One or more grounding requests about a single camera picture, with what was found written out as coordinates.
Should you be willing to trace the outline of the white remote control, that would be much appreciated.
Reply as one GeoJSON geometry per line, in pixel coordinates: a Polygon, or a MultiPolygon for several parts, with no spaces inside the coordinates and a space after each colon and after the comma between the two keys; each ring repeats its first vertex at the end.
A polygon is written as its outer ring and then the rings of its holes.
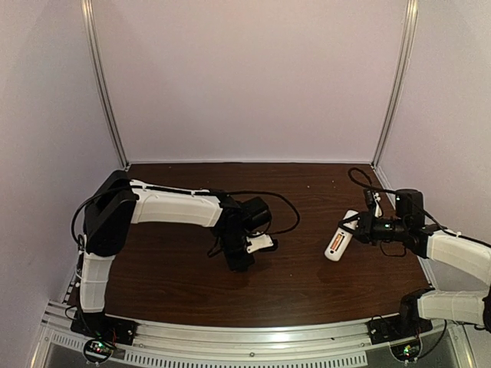
{"type": "Polygon", "coordinates": [[[339,261],[350,244],[358,225],[358,212],[347,210],[344,218],[338,222],[338,227],[325,249],[325,257],[330,261],[339,261]]]}

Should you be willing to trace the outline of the orange battery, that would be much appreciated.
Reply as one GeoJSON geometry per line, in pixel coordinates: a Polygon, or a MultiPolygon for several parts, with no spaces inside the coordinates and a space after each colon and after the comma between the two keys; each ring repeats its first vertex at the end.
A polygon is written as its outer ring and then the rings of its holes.
{"type": "Polygon", "coordinates": [[[332,251],[337,251],[338,248],[339,248],[339,246],[342,244],[343,240],[344,240],[344,235],[338,234],[335,237],[335,239],[333,241],[333,244],[331,245],[331,250],[332,251]]]}

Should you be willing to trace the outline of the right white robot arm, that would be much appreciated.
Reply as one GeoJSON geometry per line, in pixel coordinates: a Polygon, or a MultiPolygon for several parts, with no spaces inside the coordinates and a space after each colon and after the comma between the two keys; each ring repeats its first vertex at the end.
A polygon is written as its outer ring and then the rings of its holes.
{"type": "Polygon", "coordinates": [[[423,194],[416,189],[394,191],[396,215],[385,218],[378,193],[364,190],[367,211],[349,210],[325,249],[325,257],[339,261],[351,240],[362,244],[400,243],[405,250],[457,268],[485,285],[481,291],[421,289],[400,301],[396,330],[414,333],[423,320],[441,319],[490,329],[490,247],[438,225],[428,225],[423,194]]]}

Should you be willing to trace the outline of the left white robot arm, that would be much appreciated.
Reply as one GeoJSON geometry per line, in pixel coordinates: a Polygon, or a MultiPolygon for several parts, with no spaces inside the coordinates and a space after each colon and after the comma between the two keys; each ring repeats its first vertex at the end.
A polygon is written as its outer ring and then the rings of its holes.
{"type": "Polygon", "coordinates": [[[132,225],[162,222],[208,228],[230,271],[246,271],[255,262],[255,252],[278,247],[262,230],[272,214],[259,197],[240,202],[224,191],[155,186],[131,180],[123,170],[113,171],[79,211],[84,215],[82,233],[75,238],[82,254],[79,315],[99,334],[109,325],[104,309],[110,268],[132,225]]]}

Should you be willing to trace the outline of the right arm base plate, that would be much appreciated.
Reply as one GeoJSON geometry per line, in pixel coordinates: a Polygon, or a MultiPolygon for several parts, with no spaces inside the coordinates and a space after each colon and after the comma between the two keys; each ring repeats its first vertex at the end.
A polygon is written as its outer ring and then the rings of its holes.
{"type": "Polygon", "coordinates": [[[399,314],[386,317],[375,315],[366,323],[366,327],[372,345],[416,338],[433,329],[430,320],[408,320],[399,314]]]}

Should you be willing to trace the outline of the right aluminium frame post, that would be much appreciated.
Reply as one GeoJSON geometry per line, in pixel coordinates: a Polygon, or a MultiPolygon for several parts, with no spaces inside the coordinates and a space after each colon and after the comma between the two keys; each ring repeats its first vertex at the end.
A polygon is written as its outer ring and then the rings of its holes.
{"type": "Polygon", "coordinates": [[[397,65],[394,74],[394,80],[390,91],[389,101],[387,103],[384,122],[382,124],[381,133],[377,141],[377,146],[374,152],[371,165],[373,168],[379,167],[384,154],[385,147],[388,142],[390,129],[396,116],[397,108],[402,94],[404,80],[407,74],[407,69],[410,63],[410,58],[414,46],[414,39],[417,30],[419,12],[418,0],[407,1],[406,13],[404,16],[404,26],[401,35],[400,50],[397,59],[397,65]]]}

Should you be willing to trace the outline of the aluminium frame post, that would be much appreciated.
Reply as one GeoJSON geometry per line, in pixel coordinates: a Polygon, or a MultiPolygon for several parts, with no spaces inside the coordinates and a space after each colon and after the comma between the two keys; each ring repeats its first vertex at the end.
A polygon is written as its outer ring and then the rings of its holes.
{"type": "Polygon", "coordinates": [[[390,129],[396,116],[397,108],[402,94],[404,80],[407,74],[407,69],[410,63],[410,58],[414,46],[414,39],[417,30],[419,12],[418,0],[407,1],[406,13],[404,16],[404,26],[401,35],[400,50],[397,59],[397,65],[394,74],[394,80],[390,91],[389,101],[387,103],[384,122],[382,124],[381,133],[377,141],[377,146],[374,152],[371,165],[373,168],[379,167],[384,154],[385,147],[388,142],[390,129]]]}
{"type": "Polygon", "coordinates": [[[94,2],[91,0],[81,0],[81,12],[84,21],[85,32],[87,35],[87,45],[94,70],[97,93],[101,102],[104,119],[110,140],[114,146],[117,160],[120,166],[127,169],[130,165],[124,150],[120,132],[114,115],[114,109],[110,100],[109,88],[104,73],[104,66],[101,57],[101,48],[98,42],[97,26],[94,14],[94,2]]]}

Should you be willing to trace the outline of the aluminium front rail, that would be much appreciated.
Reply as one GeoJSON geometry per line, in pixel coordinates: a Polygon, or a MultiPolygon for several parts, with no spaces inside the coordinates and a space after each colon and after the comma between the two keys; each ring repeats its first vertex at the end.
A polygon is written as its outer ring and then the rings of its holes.
{"type": "Polygon", "coordinates": [[[466,330],[433,322],[418,337],[378,342],[388,319],[300,327],[198,327],[119,321],[116,349],[96,354],[71,329],[74,311],[48,303],[29,367],[474,367],[466,330]]]}

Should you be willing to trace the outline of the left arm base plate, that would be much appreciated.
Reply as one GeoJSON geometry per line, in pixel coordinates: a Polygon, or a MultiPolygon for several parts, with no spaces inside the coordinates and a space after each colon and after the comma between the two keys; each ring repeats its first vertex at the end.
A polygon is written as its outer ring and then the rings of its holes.
{"type": "Polygon", "coordinates": [[[86,337],[101,338],[108,343],[131,346],[136,336],[138,323],[118,317],[109,317],[104,313],[76,313],[70,330],[86,337]]]}

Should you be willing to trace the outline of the left aluminium frame post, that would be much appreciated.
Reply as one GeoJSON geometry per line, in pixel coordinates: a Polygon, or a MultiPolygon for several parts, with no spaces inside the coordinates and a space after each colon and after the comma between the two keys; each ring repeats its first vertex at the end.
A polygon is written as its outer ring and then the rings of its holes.
{"type": "Polygon", "coordinates": [[[104,119],[110,140],[114,146],[117,160],[120,166],[127,169],[130,165],[124,150],[120,132],[114,115],[114,109],[110,100],[109,88],[104,73],[104,66],[101,57],[101,48],[98,42],[97,26],[94,14],[94,2],[91,0],[81,0],[81,12],[84,21],[85,32],[87,35],[87,45],[94,70],[97,93],[101,102],[104,119]]]}

